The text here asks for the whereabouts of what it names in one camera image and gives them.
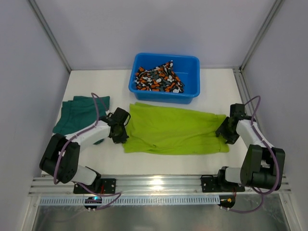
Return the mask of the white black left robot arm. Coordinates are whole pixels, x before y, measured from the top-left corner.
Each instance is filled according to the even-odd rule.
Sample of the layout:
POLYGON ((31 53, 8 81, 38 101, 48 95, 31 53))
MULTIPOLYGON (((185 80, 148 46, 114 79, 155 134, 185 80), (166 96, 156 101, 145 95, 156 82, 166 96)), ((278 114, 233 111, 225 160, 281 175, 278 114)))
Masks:
POLYGON ((90 126, 75 133, 54 134, 42 156, 39 168, 53 176, 54 183, 74 182, 85 191, 101 193, 102 177, 97 171, 81 166, 79 155, 89 146, 106 138, 115 144, 123 144, 128 139, 126 125, 131 115, 122 108, 114 113, 101 116, 90 126))

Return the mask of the dark green shorts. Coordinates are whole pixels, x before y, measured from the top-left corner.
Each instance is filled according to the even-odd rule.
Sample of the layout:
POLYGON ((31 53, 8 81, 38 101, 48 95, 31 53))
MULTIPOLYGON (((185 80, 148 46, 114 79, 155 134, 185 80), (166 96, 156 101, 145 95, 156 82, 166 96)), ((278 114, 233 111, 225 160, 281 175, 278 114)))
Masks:
POLYGON ((52 132, 54 134, 77 135, 77 141, 82 135, 93 132, 98 126, 98 118, 106 116, 110 107, 110 96, 92 98, 74 96, 72 100, 63 101, 61 116, 52 132))

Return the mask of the lime green shorts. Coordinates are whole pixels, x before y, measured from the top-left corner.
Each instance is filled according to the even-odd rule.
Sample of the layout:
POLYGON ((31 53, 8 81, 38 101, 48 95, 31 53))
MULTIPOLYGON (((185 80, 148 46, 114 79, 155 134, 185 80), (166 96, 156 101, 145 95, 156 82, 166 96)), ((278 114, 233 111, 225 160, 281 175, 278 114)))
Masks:
POLYGON ((225 115, 135 103, 129 106, 126 153, 162 155, 216 154, 229 146, 216 130, 225 115))

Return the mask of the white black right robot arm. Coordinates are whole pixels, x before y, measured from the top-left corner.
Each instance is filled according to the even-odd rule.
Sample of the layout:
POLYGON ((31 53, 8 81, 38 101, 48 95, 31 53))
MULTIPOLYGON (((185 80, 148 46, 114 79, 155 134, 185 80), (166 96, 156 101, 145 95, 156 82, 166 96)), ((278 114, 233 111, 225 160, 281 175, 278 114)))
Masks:
POLYGON ((241 138, 247 152, 241 167, 222 167, 218 176, 229 185, 251 187, 254 190, 267 189, 270 194, 281 187, 285 151, 274 147, 260 132, 257 122, 245 113, 245 105, 230 106, 230 115, 216 130, 216 136, 226 144, 235 144, 241 138))

